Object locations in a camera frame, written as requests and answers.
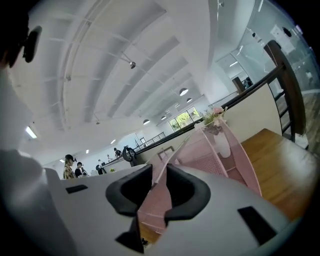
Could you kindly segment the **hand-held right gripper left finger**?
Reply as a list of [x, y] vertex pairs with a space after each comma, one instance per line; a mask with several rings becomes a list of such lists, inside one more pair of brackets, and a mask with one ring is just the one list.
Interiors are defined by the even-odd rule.
[[61, 180], [46, 169], [56, 210], [75, 256], [142, 256], [138, 209], [152, 186], [153, 167]]

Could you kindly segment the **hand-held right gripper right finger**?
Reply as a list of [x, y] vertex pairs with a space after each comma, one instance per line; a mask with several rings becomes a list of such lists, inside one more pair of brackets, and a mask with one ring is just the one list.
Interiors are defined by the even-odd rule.
[[159, 256], [271, 256], [298, 223], [240, 182], [168, 164], [172, 209], [157, 242]]

